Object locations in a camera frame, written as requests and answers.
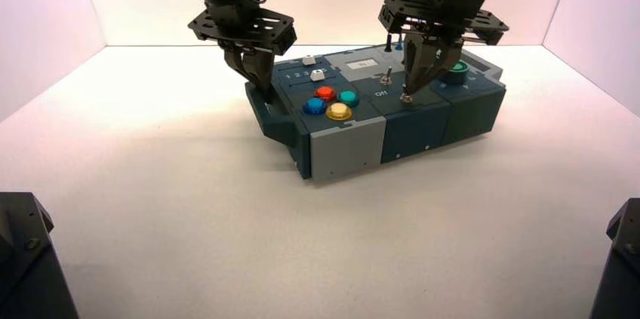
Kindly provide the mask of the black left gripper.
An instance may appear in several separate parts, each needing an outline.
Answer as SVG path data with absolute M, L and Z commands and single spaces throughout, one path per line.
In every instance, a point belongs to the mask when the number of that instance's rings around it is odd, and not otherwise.
M 251 82 L 271 103 L 275 96 L 272 71 L 275 54 L 284 54 L 297 40 L 294 18 L 260 7 L 256 0 L 204 0 L 205 9 L 188 23 L 196 38 L 218 41 L 227 65 Z

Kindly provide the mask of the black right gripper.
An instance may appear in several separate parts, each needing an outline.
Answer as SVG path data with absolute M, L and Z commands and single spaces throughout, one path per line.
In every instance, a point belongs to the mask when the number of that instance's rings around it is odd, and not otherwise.
M 403 100 L 450 71 L 465 42 L 496 45 L 509 26 L 483 8 L 485 0 L 383 0 L 379 21 L 403 35 Z

